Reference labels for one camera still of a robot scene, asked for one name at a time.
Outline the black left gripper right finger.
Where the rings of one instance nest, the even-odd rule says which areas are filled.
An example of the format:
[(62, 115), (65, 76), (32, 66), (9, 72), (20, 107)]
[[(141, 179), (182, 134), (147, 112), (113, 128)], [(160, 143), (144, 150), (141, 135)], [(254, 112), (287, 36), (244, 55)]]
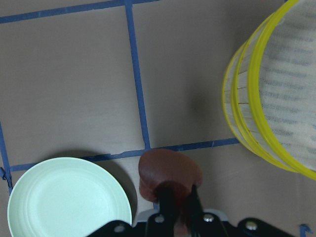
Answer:
[(200, 199), (198, 196), (198, 189), (197, 189), (196, 185), (192, 186), (190, 208), (191, 208), (191, 215), (193, 217), (201, 217), (202, 216), (203, 208), (202, 208), (202, 205), (200, 203)]

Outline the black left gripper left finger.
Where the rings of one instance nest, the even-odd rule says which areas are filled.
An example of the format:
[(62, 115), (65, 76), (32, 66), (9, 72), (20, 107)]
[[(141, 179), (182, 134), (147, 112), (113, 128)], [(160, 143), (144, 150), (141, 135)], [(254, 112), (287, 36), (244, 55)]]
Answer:
[(165, 220), (175, 222), (176, 204), (175, 198), (170, 190), (162, 190), (158, 195), (159, 213)]

